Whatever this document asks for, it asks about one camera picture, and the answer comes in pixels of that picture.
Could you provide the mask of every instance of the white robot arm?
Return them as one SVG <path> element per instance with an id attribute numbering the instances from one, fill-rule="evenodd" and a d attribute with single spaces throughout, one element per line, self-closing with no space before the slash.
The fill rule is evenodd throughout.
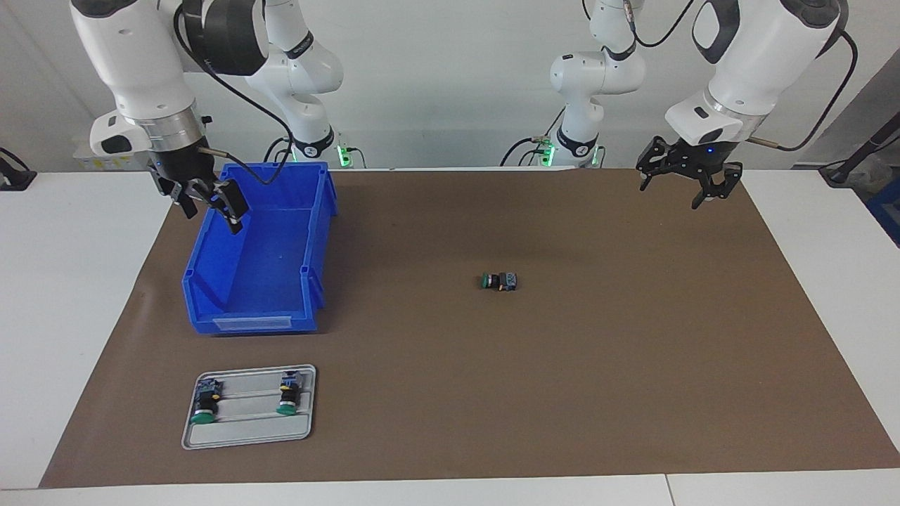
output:
<path id="1" fill-rule="evenodd" d="M 634 0 L 631 6 L 637 16 L 644 0 Z M 631 93 L 644 83 L 646 64 L 636 50 L 628 19 L 622 0 L 598 0 L 590 17 L 590 32 L 601 50 L 564 55 L 553 63 L 551 83 L 566 105 L 562 125 L 552 138 L 552 164 L 588 165 L 603 120 L 603 106 L 596 95 Z"/>
<path id="2" fill-rule="evenodd" d="M 324 107 L 309 94 L 338 89 L 343 69 L 312 39 L 296 0 L 71 0 L 71 12 L 97 74 L 116 99 L 116 111 L 94 122 L 92 150 L 148 149 L 160 193 L 188 218 L 200 200 L 237 233 L 248 207 L 235 181 L 213 173 L 205 137 L 211 119 L 198 116 L 184 80 L 185 71 L 200 68 L 177 48 L 175 30 L 186 32 L 185 45 L 205 67 L 248 77 L 279 104 L 295 151 L 337 159 Z M 270 41 L 277 50 L 270 51 Z"/>
<path id="3" fill-rule="evenodd" d="M 653 139 L 637 163 L 641 190 L 653 177 L 674 173 L 700 183 L 694 209 L 727 198 L 743 166 L 725 161 L 843 35 L 848 15 L 845 0 L 706 0 L 694 22 L 694 42 L 715 65 L 715 76 L 666 113 L 680 139 L 673 145 Z M 720 172 L 724 179 L 715 183 Z"/>

